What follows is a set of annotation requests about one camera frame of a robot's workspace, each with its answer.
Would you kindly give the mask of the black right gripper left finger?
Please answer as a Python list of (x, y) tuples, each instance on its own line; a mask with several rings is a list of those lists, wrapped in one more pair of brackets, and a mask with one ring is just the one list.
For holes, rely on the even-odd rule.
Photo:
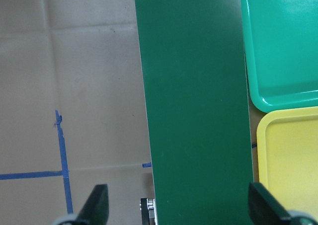
[(98, 184), (77, 215), (75, 225), (106, 225), (109, 217), (107, 184)]

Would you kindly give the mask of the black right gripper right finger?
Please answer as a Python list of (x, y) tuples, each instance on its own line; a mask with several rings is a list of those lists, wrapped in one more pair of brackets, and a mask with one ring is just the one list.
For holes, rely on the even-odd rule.
[(254, 225), (289, 225), (292, 217), (259, 182), (248, 186), (248, 214)]

